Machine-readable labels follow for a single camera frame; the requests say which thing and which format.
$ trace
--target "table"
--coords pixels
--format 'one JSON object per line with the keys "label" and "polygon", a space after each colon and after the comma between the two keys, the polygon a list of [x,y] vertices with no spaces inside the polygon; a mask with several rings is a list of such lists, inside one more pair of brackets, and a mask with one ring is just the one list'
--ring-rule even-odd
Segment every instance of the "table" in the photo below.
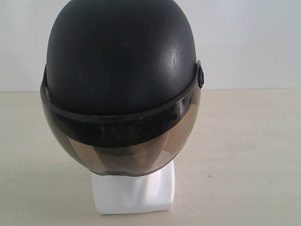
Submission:
{"label": "table", "polygon": [[301,225],[301,89],[202,91],[172,209],[102,216],[39,93],[0,94],[1,226]]}

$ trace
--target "wall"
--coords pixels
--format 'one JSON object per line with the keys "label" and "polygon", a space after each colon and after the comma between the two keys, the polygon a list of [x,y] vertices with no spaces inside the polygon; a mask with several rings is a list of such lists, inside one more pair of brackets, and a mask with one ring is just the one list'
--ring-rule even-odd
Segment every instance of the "wall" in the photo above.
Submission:
{"label": "wall", "polygon": [[[0,0],[0,91],[38,91],[51,26],[68,0]],[[176,0],[206,89],[301,87],[301,1]]]}

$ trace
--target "helmet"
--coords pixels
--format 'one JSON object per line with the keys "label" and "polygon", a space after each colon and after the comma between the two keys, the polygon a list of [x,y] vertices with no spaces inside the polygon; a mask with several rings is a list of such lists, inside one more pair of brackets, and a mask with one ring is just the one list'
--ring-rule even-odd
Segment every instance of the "helmet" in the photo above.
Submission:
{"label": "helmet", "polygon": [[98,175],[144,176],[185,145],[203,83],[173,0],[71,0],[52,27],[40,93],[72,158]]}

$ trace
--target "tinted visor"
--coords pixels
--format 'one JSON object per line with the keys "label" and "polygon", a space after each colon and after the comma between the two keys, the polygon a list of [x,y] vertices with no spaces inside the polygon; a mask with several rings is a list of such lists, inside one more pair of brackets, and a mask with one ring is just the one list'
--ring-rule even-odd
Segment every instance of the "tinted visor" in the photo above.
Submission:
{"label": "tinted visor", "polygon": [[41,97],[48,124],[65,151],[98,175],[143,176],[167,165],[185,145],[196,120],[195,80],[176,100],[152,111],[123,116],[69,113]]}

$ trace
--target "white stand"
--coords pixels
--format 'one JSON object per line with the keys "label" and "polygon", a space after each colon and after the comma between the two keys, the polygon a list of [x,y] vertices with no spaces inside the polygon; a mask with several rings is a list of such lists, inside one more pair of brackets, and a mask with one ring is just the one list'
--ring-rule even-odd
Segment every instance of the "white stand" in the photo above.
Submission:
{"label": "white stand", "polygon": [[174,201],[174,162],[143,177],[99,176],[92,173],[92,190],[101,214],[169,210]]}

